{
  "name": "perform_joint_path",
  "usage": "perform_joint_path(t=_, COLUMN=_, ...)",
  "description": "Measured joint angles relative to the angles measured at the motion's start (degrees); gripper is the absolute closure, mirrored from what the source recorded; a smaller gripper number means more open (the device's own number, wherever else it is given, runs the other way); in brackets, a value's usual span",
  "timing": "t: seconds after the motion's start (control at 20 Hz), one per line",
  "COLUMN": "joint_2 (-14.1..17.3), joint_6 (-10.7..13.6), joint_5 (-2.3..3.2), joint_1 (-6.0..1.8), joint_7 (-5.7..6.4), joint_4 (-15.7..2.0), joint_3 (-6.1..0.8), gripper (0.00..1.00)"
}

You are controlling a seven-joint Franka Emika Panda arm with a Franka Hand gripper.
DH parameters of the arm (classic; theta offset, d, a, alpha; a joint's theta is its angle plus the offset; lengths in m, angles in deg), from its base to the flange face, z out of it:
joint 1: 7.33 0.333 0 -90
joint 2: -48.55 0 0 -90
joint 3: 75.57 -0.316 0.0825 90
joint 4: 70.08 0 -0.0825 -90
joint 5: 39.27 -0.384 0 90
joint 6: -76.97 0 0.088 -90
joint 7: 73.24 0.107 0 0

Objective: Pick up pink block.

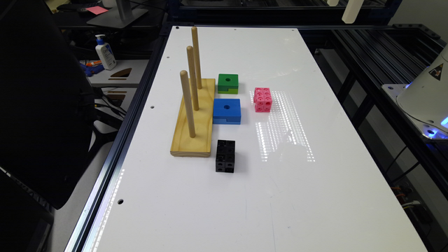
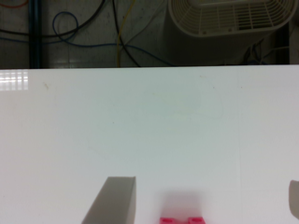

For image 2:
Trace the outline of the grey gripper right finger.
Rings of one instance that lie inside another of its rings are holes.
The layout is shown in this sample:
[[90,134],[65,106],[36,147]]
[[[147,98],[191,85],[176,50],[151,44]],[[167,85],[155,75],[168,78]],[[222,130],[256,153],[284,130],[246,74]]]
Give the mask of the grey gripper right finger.
[[292,215],[299,219],[299,181],[292,180],[290,182],[289,207]]

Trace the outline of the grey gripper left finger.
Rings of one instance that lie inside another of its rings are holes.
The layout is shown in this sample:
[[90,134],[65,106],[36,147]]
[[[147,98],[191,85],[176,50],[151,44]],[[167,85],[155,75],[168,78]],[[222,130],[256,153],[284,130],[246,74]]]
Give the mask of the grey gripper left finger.
[[135,224],[136,180],[108,177],[81,224]]

